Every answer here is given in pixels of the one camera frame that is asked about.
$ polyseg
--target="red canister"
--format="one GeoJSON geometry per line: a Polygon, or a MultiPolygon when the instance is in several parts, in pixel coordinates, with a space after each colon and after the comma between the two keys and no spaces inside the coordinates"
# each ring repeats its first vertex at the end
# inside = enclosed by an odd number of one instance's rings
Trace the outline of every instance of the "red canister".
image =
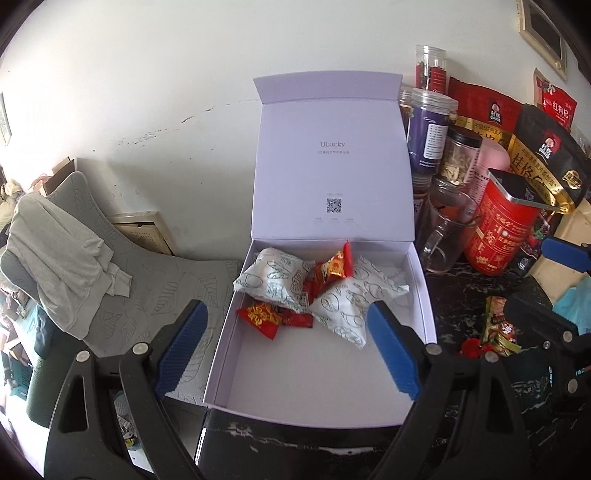
{"type": "Polygon", "coordinates": [[[466,245],[470,264],[486,275],[500,275],[527,238],[541,209],[559,211],[544,203],[526,179],[489,169],[480,211],[482,221],[466,245]]]}

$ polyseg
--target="transparent glass cup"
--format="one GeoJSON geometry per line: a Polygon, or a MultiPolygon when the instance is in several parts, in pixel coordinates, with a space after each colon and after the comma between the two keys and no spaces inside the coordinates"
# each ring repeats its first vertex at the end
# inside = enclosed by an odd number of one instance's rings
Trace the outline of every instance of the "transparent glass cup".
{"type": "Polygon", "coordinates": [[[456,262],[480,223],[478,205],[455,189],[432,189],[421,211],[415,246],[421,265],[442,274],[456,262]]]}

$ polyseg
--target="purple box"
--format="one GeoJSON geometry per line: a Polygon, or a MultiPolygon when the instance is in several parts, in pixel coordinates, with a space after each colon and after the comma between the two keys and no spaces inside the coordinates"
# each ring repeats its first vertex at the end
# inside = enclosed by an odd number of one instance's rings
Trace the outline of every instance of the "purple box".
{"type": "MultiPolygon", "coordinates": [[[[324,261],[351,241],[377,267],[402,268],[410,292],[395,314],[437,342],[415,251],[413,191],[398,107],[402,76],[305,72],[255,79],[262,100],[252,207],[256,253],[277,247],[324,261]]],[[[358,349],[323,325],[280,327],[270,341],[236,317],[234,294],[204,403],[306,427],[401,424],[412,402],[396,388],[368,331],[358,349]]]]}

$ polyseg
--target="metal screw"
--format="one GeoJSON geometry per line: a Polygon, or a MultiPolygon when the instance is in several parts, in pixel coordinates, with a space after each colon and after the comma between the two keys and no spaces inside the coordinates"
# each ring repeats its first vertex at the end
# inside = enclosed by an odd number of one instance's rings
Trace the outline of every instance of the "metal screw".
{"type": "Polygon", "coordinates": [[[144,342],[136,343],[131,350],[136,355],[143,355],[148,351],[148,344],[144,342]]]}
{"type": "Polygon", "coordinates": [[[495,363],[499,361],[499,356],[495,352],[487,352],[484,354],[484,358],[487,362],[495,363]]]}
{"type": "Polygon", "coordinates": [[[568,390],[569,393],[575,393],[578,387],[579,382],[577,382],[574,378],[570,379],[569,383],[566,384],[566,390],[568,390]]]}
{"type": "Polygon", "coordinates": [[[77,362],[86,362],[90,358],[90,352],[88,350],[81,350],[76,354],[77,362]]]}
{"type": "Polygon", "coordinates": [[[439,355],[443,351],[441,346],[436,343],[428,343],[425,350],[429,355],[439,355]]]}

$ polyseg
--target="box lid flap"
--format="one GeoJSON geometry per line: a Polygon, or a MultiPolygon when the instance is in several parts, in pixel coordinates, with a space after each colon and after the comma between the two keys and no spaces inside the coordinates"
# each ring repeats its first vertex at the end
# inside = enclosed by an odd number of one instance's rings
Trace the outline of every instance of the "box lid flap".
{"type": "Polygon", "coordinates": [[[253,238],[414,240],[401,80],[380,72],[255,79],[263,108],[253,238]]]}

